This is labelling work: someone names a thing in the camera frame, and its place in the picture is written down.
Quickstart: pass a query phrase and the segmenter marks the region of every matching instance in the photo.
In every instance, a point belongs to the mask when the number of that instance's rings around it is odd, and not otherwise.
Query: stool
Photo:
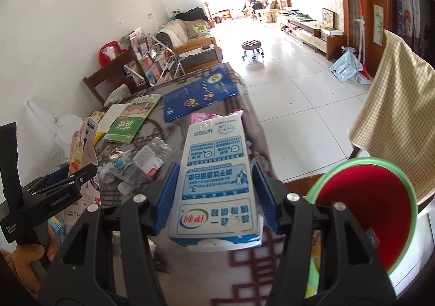
[[[243,52],[243,61],[245,62],[245,57],[247,57],[246,51],[252,51],[252,60],[256,60],[258,55],[260,54],[260,50],[262,50],[262,57],[265,57],[265,53],[262,49],[262,43],[258,41],[257,39],[253,39],[251,41],[246,41],[242,43],[242,48],[244,49]]]

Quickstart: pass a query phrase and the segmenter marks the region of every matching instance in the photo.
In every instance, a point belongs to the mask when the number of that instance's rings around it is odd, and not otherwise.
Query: human hand
[[[51,262],[59,250],[59,244],[57,243],[56,233],[54,232],[53,226],[50,224],[48,224],[48,236],[50,238],[50,245],[47,250],[47,258]],[[41,286],[41,280],[32,270],[30,262],[40,260],[44,256],[44,253],[44,247],[36,244],[17,246],[15,251],[12,253],[18,277],[25,287],[34,293],[38,293]]]

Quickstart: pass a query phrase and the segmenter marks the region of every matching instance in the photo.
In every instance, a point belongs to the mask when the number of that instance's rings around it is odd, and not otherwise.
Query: metal screw
[[[336,203],[334,203],[334,208],[336,208],[337,210],[342,212],[343,210],[346,209],[346,205],[342,202],[336,202]]]
[[[88,212],[93,213],[98,210],[100,206],[97,203],[92,203],[88,205]]]
[[[144,194],[136,194],[136,195],[133,197],[133,200],[134,200],[136,203],[142,203],[142,202],[145,202],[145,199],[146,199],[146,196],[145,196]]]
[[[287,199],[290,202],[297,202],[299,200],[299,195],[297,193],[288,193],[287,194]]]

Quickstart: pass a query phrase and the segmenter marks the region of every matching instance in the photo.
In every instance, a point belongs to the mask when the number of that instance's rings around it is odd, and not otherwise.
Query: milk carton box
[[[169,237],[192,251],[224,251],[261,245],[262,231],[240,117],[191,124]]]

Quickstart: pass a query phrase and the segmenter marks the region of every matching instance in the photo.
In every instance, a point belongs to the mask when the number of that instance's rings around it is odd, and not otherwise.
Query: yellow plaid cloth
[[[420,204],[435,192],[435,70],[402,38],[385,35],[378,72],[349,138],[400,167]]]

